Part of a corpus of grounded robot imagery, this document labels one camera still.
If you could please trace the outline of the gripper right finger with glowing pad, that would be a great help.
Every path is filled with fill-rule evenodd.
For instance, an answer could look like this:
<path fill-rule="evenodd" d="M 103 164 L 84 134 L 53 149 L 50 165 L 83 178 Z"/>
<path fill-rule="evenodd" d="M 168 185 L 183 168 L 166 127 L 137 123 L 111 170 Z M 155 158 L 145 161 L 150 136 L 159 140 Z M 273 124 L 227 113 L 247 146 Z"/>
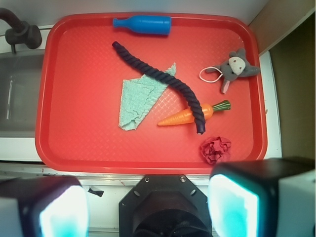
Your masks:
<path fill-rule="evenodd" d="M 316 162 L 269 158 L 222 162 L 208 183 L 208 209 L 221 237 L 313 237 Z"/>

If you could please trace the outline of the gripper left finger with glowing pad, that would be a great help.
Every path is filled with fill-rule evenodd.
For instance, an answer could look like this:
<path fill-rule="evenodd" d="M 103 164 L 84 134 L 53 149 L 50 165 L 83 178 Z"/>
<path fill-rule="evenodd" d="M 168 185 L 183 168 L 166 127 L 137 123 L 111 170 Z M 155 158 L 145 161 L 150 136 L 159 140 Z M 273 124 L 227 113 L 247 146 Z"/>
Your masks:
<path fill-rule="evenodd" d="M 86 237 L 87 192 L 74 176 L 2 178 L 2 237 Z"/>

